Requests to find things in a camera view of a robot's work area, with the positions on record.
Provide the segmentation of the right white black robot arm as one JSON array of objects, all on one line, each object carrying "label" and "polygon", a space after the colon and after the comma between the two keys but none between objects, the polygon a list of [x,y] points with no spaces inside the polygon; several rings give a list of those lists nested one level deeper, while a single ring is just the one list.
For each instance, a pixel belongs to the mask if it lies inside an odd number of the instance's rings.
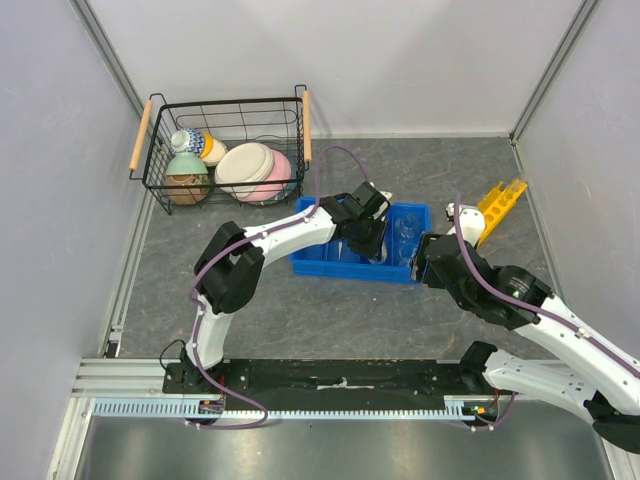
[{"label": "right white black robot arm", "polygon": [[491,386],[559,407],[609,443],[639,451],[639,361],[582,321],[547,284],[515,266],[492,267],[456,235],[425,233],[411,276],[444,289],[464,311],[552,353],[563,369],[526,361],[476,341],[458,381],[477,394]]}]

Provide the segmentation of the blue plastic divided bin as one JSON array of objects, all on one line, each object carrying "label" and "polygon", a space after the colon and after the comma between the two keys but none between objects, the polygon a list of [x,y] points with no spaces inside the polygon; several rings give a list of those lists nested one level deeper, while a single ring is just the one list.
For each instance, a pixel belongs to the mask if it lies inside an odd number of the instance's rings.
[{"label": "blue plastic divided bin", "polygon": [[[398,217],[408,214],[413,214],[419,219],[420,231],[414,239],[401,241],[395,231],[395,222]],[[332,241],[291,254],[290,260],[294,273],[302,276],[412,284],[409,266],[397,265],[397,251],[401,243],[418,244],[419,236],[431,230],[430,208],[426,204],[397,202],[391,206],[387,218],[385,237],[388,238],[389,259],[385,264],[370,264],[366,257],[353,253],[345,241],[342,260],[338,261],[340,241]]]}]

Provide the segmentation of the clear glass funnel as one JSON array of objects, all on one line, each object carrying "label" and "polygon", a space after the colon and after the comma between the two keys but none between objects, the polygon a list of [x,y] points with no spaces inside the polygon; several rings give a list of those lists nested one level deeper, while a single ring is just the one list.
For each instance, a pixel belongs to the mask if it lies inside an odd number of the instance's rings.
[{"label": "clear glass funnel", "polygon": [[419,219],[413,214],[398,217],[395,222],[395,231],[401,241],[410,241],[420,231]]}]

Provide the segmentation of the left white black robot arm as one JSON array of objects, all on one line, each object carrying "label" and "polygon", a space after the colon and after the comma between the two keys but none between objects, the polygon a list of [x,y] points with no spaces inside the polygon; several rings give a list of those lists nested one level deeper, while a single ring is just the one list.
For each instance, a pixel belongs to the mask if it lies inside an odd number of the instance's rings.
[{"label": "left white black robot arm", "polygon": [[219,382],[216,366],[236,312],[253,298],[263,270],[297,251],[342,240],[352,252],[379,261],[392,194],[363,182],[353,193],[316,199],[311,206],[259,226],[223,224],[194,267],[188,298],[197,306],[186,352],[185,382],[208,393]]}]

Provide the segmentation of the yellow test tube rack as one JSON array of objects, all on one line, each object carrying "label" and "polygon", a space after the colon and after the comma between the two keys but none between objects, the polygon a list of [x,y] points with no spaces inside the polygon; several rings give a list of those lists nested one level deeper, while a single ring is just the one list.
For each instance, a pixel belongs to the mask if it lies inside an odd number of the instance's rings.
[{"label": "yellow test tube rack", "polygon": [[520,178],[514,179],[507,186],[504,186],[503,182],[499,182],[477,204],[477,208],[485,220],[485,228],[476,244],[477,247],[480,247],[494,232],[527,188],[528,184]]}]

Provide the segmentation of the small glass reagent bottle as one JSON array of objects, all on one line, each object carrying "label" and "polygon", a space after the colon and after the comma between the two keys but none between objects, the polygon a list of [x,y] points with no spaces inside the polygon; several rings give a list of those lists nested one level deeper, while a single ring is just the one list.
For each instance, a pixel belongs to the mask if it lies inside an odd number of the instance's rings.
[{"label": "small glass reagent bottle", "polygon": [[370,264],[374,265],[383,265],[389,259],[389,247],[388,247],[388,238],[383,237],[380,245],[380,249],[376,255],[368,259]]}]

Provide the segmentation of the clear glass beaker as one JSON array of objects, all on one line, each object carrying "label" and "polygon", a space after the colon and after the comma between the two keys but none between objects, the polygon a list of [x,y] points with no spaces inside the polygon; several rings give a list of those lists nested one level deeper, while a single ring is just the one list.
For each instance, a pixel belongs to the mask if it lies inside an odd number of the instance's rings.
[{"label": "clear glass beaker", "polygon": [[405,242],[399,245],[397,251],[397,265],[399,267],[408,267],[416,252],[417,244],[413,242]]}]

